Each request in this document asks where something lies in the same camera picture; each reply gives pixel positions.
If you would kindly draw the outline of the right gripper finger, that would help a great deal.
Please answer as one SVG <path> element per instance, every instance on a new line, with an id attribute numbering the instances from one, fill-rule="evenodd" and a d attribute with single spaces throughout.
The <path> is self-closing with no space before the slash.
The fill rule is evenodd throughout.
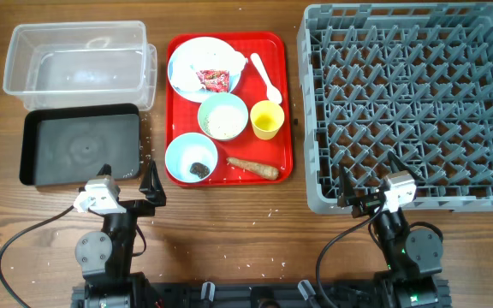
<path id="1" fill-rule="evenodd" d="M 413 169 L 411 169 L 408 165 L 404 164 L 394 152 L 389 151 L 387 153 L 387 157 L 389 160 L 389 166 L 391 170 L 391 174 L 398 174 L 402 171 L 408 172 L 416 182 L 424 182 L 425 180 L 418 175 L 417 173 L 414 172 Z"/>
<path id="2" fill-rule="evenodd" d="M 339 193 L 337 205 L 345 208 L 351 205 L 351 202 L 356 198 L 352 182 L 343 164 L 339 165 Z"/>

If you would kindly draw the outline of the small light blue bowl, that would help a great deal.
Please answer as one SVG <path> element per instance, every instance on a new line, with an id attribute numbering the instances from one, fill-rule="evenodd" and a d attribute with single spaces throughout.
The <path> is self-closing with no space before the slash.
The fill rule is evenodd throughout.
<path id="1" fill-rule="evenodd" d="M 211 139 L 201 133 L 184 133 L 170 142 L 165 152 L 165 166 L 176 180 L 190 184 L 207 180 L 190 173 L 193 163 L 202 163 L 211 173 L 218 163 L 218 152 Z"/>

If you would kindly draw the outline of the dark brown food lump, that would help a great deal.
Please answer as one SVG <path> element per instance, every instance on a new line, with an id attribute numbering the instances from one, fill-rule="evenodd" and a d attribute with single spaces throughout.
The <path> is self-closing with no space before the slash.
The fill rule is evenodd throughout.
<path id="1" fill-rule="evenodd" d="M 196 162 L 191 165 L 190 173 L 197 175 L 202 180 L 211 173 L 211 170 L 204 164 Z"/>

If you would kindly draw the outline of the brown carrot piece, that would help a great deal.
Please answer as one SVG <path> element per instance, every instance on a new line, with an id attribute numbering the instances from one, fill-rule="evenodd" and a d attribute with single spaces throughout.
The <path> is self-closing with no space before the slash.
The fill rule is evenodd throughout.
<path id="1" fill-rule="evenodd" d="M 279 170 L 270 165 L 242 160 L 236 157 L 228 157 L 227 162 L 235 167 L 254 173 L 266 180 L 275 181 L 279 175 Z"/>

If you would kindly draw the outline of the pile of white rice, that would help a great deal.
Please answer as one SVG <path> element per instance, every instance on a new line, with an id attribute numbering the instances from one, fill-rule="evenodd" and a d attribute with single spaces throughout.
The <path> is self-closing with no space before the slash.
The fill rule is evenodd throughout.
<path id="1" fill-rule="evenodd" d="M 246 117 L 239 108 L 220 105 L 205 118 L 205 131 L 218 140 L 232 139 L 239 135 L 245 126 Z"/>

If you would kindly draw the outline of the green bowl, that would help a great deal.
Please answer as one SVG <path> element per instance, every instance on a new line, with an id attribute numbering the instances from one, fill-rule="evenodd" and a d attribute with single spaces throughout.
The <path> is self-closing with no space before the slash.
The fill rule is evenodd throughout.
<path id="1" fill-rule="evenodd" d="M 200 107 L 199 107 L 199 110 L 198 110 L 198 124 L 199 124 L 200 129 L 203 131 L 203 133 L 205 133 L 207 136 L 211 137 L 205 131 L 204 121 L 205 121 L 205 118 L 208 116 L 208 114 L 214 108 L 216 108 L 217 106 L 220 106 L 220 105 L 234 106 L 235 108 L 239 108 L 240 110 L 242 110 L 242 112 L 244 113 L 244 116 L 246 117 L 245 126 L 244 126 L 244 129 L 245 129 L 245 127 L 247 126 L 247 123 L 248 123 L 248 109 L 247 109 L 246 104 L 243 102 L 243 100 L 241 98 L 235 96 L 234 94 L 231 94 L 231 93 L 218 93 L 218 94 L 215 94 L 215 95 L 207 98 L 200 105 Z"/>

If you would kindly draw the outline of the yellow plastic cup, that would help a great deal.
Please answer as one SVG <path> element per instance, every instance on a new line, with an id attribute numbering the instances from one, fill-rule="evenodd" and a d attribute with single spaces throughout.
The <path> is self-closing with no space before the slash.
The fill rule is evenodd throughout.
<path id="1" fill-rule="evenodd" d="M 250 111 L 254 134 L 262 140 L 274 138 L 284 120 L 285 114 L 282 107 L 269 100 L 256 103 Z"/>

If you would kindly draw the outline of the red snack wrapper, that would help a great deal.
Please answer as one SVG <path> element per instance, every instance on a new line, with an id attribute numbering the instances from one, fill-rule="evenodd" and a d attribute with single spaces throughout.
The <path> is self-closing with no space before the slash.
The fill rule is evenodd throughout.
<path id="1" fill-rule="evenodd" d="M 229 91 L 229 71 L 206 69 L 196 72 L 199 81 L 206 90 L 210 92 Z"/>

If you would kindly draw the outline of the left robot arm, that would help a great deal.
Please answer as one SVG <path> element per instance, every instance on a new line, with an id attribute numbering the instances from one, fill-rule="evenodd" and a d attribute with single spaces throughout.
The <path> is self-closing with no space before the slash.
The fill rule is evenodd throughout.
<path id="1" fill-rule="evenodd" d="M 74 208 L 103 218 L 103 227 L 83 235 L 75 258 L 81 267 L 84 287 L 72 293 L 73 307 L 163 307 L 163 298 L 142 272 L 131 271 L 136 236 L 143 233 L 140 217 L 154 216 L 157 207 L 166 205 L 166 195 L 151 161 L 140 184 L 143 199 L 121 201 L 120 187 L 105 164 L 97 176 L 80 188 Z"/>

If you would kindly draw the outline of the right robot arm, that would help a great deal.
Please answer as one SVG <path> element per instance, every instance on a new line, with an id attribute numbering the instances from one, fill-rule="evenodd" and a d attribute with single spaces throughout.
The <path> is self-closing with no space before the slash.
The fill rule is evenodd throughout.
<path id="1" fill-rule="evenodd" d="M 422 178 L 396 154 L 388 154 L 392 172 L 373 192 L 359 196 L 344 165 L 339 166 L 337 205 L 350 207 L 360 224 L 383 253 L 388 269 L 372 280 L 377 304 L 382 307 L 450 307 L 448 282 L 438 279 L 443 271 L 443 233 L 428 222 L 409 223 L 402 207 L 416 198 Z"/>

